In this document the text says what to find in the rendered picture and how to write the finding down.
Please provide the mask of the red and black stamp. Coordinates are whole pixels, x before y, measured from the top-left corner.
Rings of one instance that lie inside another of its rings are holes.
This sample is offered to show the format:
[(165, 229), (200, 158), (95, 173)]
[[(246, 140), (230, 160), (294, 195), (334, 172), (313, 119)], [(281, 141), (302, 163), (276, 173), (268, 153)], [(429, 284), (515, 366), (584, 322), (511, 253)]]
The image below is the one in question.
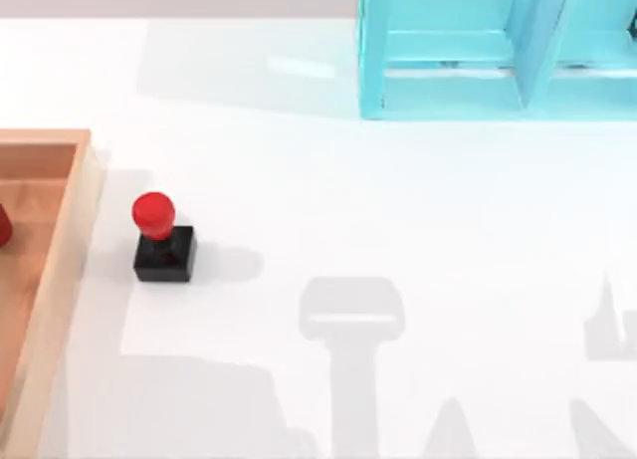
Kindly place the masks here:
[(164, 193), (138, 196), (131, 216), (139, 230), (133, 271), (140, 282), (189, 283), (197, 249), (192, 225), (177, 225), (176, 209)]

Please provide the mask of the red object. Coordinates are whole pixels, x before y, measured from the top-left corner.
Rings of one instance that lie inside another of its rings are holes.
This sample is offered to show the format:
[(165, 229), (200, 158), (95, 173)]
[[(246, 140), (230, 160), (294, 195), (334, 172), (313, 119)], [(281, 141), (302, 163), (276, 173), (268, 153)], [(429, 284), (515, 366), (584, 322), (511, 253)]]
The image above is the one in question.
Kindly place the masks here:
[(12, 237), (13, 224), (2, 203), (0, 203), (0, 248), (5, 246)]

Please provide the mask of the shallow salmon-coloured box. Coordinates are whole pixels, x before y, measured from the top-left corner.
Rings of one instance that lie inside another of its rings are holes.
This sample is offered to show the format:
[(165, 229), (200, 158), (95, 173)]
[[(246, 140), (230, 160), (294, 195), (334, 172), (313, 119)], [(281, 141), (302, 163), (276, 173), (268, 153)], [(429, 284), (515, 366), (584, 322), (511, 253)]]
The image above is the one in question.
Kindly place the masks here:
[(37, 459), (104, 183), (87, 129), (0, 128), (0, 459)]

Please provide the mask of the light blue rack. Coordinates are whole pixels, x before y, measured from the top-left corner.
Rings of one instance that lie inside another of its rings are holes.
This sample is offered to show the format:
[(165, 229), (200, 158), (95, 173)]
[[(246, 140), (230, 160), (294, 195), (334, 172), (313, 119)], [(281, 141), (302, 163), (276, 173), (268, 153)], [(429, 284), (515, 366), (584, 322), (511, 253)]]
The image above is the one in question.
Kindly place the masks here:
[(637, 120), (637, 0), (358, 0), (368, 119)]

